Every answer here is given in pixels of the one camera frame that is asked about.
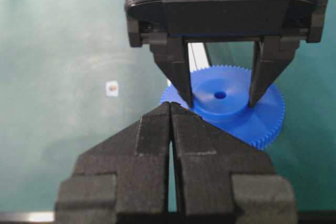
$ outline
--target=plastic gear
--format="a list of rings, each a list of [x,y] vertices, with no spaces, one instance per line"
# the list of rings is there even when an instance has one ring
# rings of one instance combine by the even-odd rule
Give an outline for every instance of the plastic gear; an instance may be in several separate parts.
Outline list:
[[[263,150],[281,131],[285,102],[272,84],[256,106],[249,108],[250,79],[250,70],[236,66],[213,66],[192,72],[194,107],[191,110],[208,123]],[[174,86],[162,94],[160,104],[165,101],[188,108]]]

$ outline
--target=teal mat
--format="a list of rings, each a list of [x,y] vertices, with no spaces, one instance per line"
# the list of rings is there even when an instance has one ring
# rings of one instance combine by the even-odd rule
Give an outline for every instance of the teal mat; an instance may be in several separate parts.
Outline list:
[[[123,2],[0,0],[0,211],[53,209],[81,152],[158,105],[166,79],[147,46],[129,47]],[[323,42],[302,43],[277,81],[287,114],[267,152],[301,210],[336,209],[335,8]],[[215,64],[250,67],[252,44],[208,47]]]

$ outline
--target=small white label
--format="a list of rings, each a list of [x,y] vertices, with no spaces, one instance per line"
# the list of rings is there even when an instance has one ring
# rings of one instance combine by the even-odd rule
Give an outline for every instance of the small white label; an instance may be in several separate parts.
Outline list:
[[[106,96],[117,97],[119,95],[119,85],[117,81],[108,81],[106,83]]]

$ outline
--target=black plastic part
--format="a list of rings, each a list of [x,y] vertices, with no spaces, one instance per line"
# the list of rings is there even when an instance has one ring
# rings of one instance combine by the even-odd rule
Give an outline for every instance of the black plastic part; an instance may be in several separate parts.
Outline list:
[[[60,187],[55,222],[157,223],[164,219],[170,137],[170,105],[163,103],[81,154],[72,177]],[[74,190],[74,183],[80,189]],[[88,213],[99,221],[88,218]]]
[[[294,58],[296,48],[290,48],[292,44],[321,40],[327,3],[328,0],[126,0],[125,10],[128,17],[154,28],[145,31],[140,25],[136,36],[130,25],[132,45],[138,46],[141,37],[143,43],[154,48],[156,39],[148,39],[157,36],[152,33],[167,34],[167,43],[152,50],[154,59],[190,107],[190,74],[186,73],[187,59],[182,57],[186,49],[181,44],[193,38],[197,42],[260,41],[250,87],[249,104],[254,106]],[[277,37],[280,43],[268,42],[271,37]],[[173,48],[174,43],[168,43],[170,38],[182,42]],[[173,70],[177,60],[180,63]]]
[[[234,223],[232,174],[275,174],[265,152],[171,104],[177,205],[187,223]]]
[[[267,36],[261,42],[255,42],[249,106],[253,107],[260,100],[293,61],[299,46],[300,41],[289,36]]]
[[[181,37],[172,38],[167,33],[151,33],[149,41],[155,63],[192,108],[193,94],[187,44]]]
[[[170,141],[179,209],[174,215],[167,212]],[[57,224],[296,220],[291,187],[265,152],[177,103],[163,103],[81,154],[73,171],[60,186]]]

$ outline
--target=center hole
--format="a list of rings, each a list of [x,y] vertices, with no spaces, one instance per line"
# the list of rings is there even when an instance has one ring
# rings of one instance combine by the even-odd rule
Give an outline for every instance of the center hole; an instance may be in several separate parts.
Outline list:
[[[218,91],[215,93],[215,98],[217,99],[224,99],[226,98],[226,93],[223,91]]]

